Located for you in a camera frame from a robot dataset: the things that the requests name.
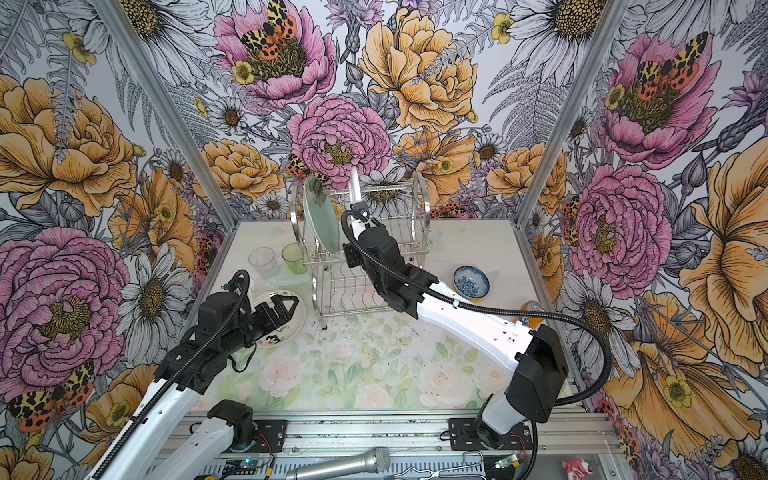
metal hook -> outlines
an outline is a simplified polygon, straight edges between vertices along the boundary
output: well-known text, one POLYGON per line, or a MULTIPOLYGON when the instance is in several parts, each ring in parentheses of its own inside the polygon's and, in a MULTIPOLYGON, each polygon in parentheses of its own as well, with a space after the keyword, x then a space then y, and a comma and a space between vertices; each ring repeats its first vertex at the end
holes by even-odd
POLYGON ((418 480, 431 480, 432 478, 482 478, 482 480, 485 480, 485 475, 480 475, 479 473, 465 473, 460 475, 443 475, 446 472, 455 472, 457 470, 466 470, 467 468, 482 467, 483 455, 481 452, 477 450, 470 450, 468 452, 462 453, 462 462, 466 462, 467 455, 469 454, 479 455, 480 461, 477 463, 469 464, 469 465, 459 465, 458 467, 440 468, 438 470, 418 470, 416 467, 408 467, 404 472, 387 476, 385 478, 388 478, 390 480, 392 479, 405 480, 402 478, 402 476, 404 476, 406 473, 416 472, 416 473, 429 473, 429 477, 421 477, 421 478, 418 478, 418 480))

blue and white bowl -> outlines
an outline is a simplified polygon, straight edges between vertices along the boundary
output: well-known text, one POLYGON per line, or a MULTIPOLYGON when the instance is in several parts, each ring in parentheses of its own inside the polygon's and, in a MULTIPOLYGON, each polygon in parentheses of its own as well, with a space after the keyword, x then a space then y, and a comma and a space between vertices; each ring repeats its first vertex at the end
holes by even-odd
POLYGON ((488 295, 491 283, 479 268, 464 265, 453 273, 453 288, 466 299, 476 301, 488 295))

metal microphone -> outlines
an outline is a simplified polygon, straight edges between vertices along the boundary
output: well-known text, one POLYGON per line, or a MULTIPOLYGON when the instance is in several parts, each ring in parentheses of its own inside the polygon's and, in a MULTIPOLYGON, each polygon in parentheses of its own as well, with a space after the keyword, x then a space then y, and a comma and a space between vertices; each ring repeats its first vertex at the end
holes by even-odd
POLYGON ((353 457, 296 468, 286 473, 286 480, 323 480, 353 473, 381 473, 389 468, 389 451, 377 448, 353 457))

green plate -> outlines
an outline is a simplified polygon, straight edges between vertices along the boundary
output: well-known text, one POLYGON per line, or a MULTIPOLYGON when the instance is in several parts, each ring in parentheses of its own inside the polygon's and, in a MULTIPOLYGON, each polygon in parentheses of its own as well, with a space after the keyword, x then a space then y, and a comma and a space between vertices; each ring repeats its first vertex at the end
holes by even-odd
POLYGON ((331 203, 331 196, 323 182, 309 175, 304 183, 304 219, 310 225, 315 238, 327 252, 341 250, 339 221, 331 203))

table surface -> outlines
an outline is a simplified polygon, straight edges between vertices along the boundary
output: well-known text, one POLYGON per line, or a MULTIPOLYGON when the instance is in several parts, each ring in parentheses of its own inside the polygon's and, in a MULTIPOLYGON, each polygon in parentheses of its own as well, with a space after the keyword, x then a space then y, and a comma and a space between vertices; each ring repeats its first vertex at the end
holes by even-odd
MULTIPOLYGON (((503 391, 509 377, 477 349, 445 330, 393 310, 336 317, 328 328, 314 315, 309 274, 281 273, 266 283, 248 263, 258 247, 278 256, 296 241, 290 222, 244 222, 214 284, 220 291, 234 273, 251 275, 251 296, 278 289, 299 294, 306 322, 291 340, 259 348, 245 372, 227 367, 194 409, 208 410, 232 399, 257 411, 477 409, 491 393, 503 391)), ((425 270, 452 284, 453 272, 474 265, 491 282, 478 304, 520 308, 536 295, 512 227, 507 220, 432 222, 425 270)), ((248 352, 235 355, 242 368, 248 352)))

